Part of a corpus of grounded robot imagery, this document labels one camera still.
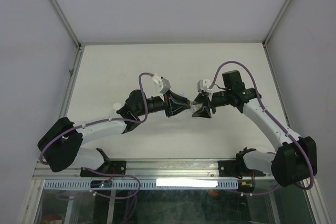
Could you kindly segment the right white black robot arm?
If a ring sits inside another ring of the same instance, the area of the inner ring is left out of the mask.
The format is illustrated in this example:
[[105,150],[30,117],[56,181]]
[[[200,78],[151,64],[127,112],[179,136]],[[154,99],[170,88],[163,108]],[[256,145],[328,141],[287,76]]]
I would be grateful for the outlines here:
[[198,107],[194,118],[211,118],[216,109],[231,105],[248,117],[262,131],[274,148],[273,153],[263,153],[255,148],[244,148],[236,154],[232,176],[240,177],[253,170],[273,175],[276,182],[287,187],[304,179],[313,180],[317,174],[317,146],[307,136],[302,137],[283,126],[265,105],[255,88],[247,89],[239,71],[222,75],[224,88],[213,92],[210,80],[197,83],[198,95],[194,102]]

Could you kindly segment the clear bottle with orange pills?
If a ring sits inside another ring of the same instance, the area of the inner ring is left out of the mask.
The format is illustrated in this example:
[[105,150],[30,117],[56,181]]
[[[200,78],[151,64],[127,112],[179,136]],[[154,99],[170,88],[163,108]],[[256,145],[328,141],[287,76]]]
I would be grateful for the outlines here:
[[188,100],[185,109],[190,113],[194,113],[197,110],[198,103],[194,100]]

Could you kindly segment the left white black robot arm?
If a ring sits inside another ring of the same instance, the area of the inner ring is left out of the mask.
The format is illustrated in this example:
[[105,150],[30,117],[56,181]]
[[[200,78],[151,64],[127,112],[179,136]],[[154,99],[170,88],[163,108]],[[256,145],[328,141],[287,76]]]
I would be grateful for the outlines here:
[[134,90],[124,106],[106,119],[75,123],[60,118],[39,140],[40,162],[54,173],[69,166],[80,167],[98,176],[112,173],[112,162],[99,147],[91,150],[85,144],[107,136],[122,135],[135,130],[150,113],[163,111],[166,117],[190,109],[189,99],[168,90],[162,96],[146,98],[141,90]]

